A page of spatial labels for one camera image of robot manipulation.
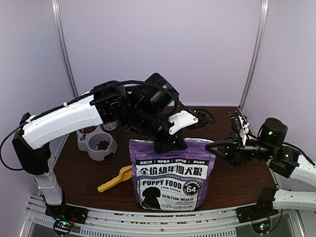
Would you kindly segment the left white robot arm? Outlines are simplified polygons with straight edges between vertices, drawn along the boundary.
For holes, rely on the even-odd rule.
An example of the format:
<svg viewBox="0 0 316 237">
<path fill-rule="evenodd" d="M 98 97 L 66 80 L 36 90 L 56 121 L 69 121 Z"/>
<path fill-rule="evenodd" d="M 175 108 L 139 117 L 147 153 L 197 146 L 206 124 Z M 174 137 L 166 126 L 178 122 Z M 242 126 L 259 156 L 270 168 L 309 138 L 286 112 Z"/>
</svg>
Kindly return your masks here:
<svg viewBox="0 0 316 237">
<path fill-rule="evenodd" d="M 63 190 L 49 167 L 49 143 L 77 130 L 119 121 L 154 141 L 157 154 L 184 150 L 181 129 L 162 111 L 180 105 L 177 90 L 160 74 L 146 81 L 109 81 L 39 115 L 25 113 L 12 139 L 22 168 L 36 180 L 45 201 L 60 219 L 71 215 Z"/>
</svg>

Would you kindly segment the purple pet food bag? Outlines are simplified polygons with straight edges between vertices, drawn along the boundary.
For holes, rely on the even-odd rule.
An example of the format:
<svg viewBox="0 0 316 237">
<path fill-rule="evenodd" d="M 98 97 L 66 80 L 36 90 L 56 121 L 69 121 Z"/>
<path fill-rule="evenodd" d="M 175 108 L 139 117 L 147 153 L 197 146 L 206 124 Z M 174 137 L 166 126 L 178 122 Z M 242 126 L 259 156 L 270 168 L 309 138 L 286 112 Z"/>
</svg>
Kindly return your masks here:
<svg viewBox="0 0 316 237">
<path fill-rule="evenodd" d="M 186 138 L 185 142 L 185 150 L 156 154 L 152 141 L 129 141 L 132 182 L 140 208 L 154 211 L 200 209 L 216 156 L 205 148 L 210 140 Z"/>
</svg>

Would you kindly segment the yellow plastic scoop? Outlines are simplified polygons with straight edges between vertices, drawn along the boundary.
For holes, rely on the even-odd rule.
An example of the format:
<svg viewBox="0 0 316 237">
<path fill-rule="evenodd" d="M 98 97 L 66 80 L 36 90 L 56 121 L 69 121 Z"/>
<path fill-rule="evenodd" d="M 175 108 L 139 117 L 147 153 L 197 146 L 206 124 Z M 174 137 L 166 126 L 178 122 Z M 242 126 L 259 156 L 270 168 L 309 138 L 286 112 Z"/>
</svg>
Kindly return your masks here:
<svg viewBox="0 0 316 237">
<path fill-rule="evenodd" d="M 108 181 L 107 183 L 104 183 L 100 185 L 97 190 L 99 193 L 102 193 L 115 185 L 125 182 L 132 177 L 132 165 L 124 166 L 120 169 L 118 176 L 114 177 L 112 180 Z"/>
</svg>

